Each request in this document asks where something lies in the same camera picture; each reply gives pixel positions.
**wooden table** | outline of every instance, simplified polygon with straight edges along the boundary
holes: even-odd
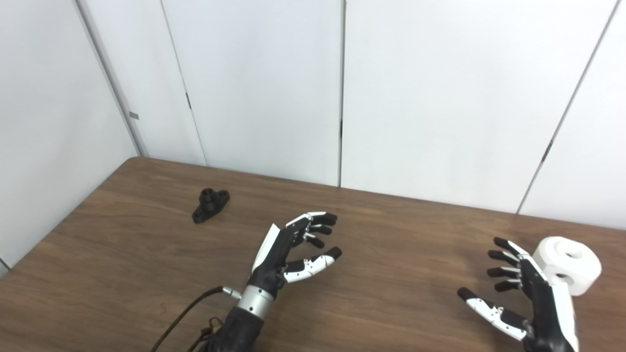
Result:
[[[231,200],[196,225],[205,187]],[[531,316],[521,292],[497,294],[485,274],[499,265],[486,255],[494,236],[529,250],[546,236],[589,245],[603,274],[574,298],[581,351],[626,348],[623,231],[134,158],[0,280],[0,351],[148,351],[204,290],[243,288],[272,222],[312,210],[339,216],[325,240],[344,255],[281,290],[257,351],[521,352],[456,296],[468,286]],[[233,304],[208,298],[160,351],[185,351]]]

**black 3d printed part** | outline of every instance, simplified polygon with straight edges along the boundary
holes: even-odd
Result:
[[[227,190],[219,192],[213,189],[203,189],[200,192],[200,205],[193,211],[192,219],[196,224],[201,224],[219,214],[224,205],[230,200]]]

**white cylindrical object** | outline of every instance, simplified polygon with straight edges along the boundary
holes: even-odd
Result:
[[[567,282],[572,296],[585,293],[600,276],[602,265],[586,245],[565,237],[546,237],[533,259],[551,285]]]

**prosthetic hand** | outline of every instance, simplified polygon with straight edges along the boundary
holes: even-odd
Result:
[[[227,293],[239,299],[239,302],[230,310],[222,327],[209,339],[202,351],[251,351],[279,289],[288,282],[303,280],[321,272],[341,255],[341,250],[333,247],[310,259],[287,262],[289,251],[303,242],[323,248],[324,243],[313,233],[330,235],[332,229],[329,226],[336,222],[336,215],[310,212],[290,221],[283,229],[272,224],[254,261],[244,293],[228,289]]]
[[[506,239],[495,237],[493,242],[508,252],[489,251],[489,257],[513,267],[492,268],[487,270],[487,275],[509,277],[495,284],[496,291],[521,289],[532,302],[533,321],[481,299],[465,287],[459,289],[459,297],[500,331],[522,341],[527,352],[578,352],[575,314],[567,283],[550,286],[529,253]]]

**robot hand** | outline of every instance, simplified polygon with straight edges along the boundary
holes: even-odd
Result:
[[[458,295],[480,316],[508,336],[522,341],[527,352],[578,352],[575,313],[567,283],[550,286],[531,255],[506,239],[495,237],[496,246],[505,251],[489,251],[492,259],[513,267],[487,270],[490,277],[509,277],[495,284],[498,292],[521,289],[533,305],[533,321],[481,299],[462,287]]]
[[[286,260],[289,251],[303,242],[323,248],[324,242],[311,232],[330,235],[332,229],[329,226],[336,222],[336,215],[327,212],[309,212],[288,222],[282,230],[272,224],[252,266],[248,285],[259,287],[276,298],[278,290],[285,283],[306,279],[331,265],[341,255],[338,247],[310,259],[290,262]]]
[[[239,301],[223,326],[201,349],[208,352],[250,352],[260,334],[269,308],[285,283],[311,277],[331,265],[341,250],[333,247],[327,252],[298,261],[287,262],[289,251],[303,242],[323,248],[324,243],[313,233],[329,235],[337,216],[327,212],[302,214],[280,229],[272,224],[252,266],[243,294],[228,293]]]

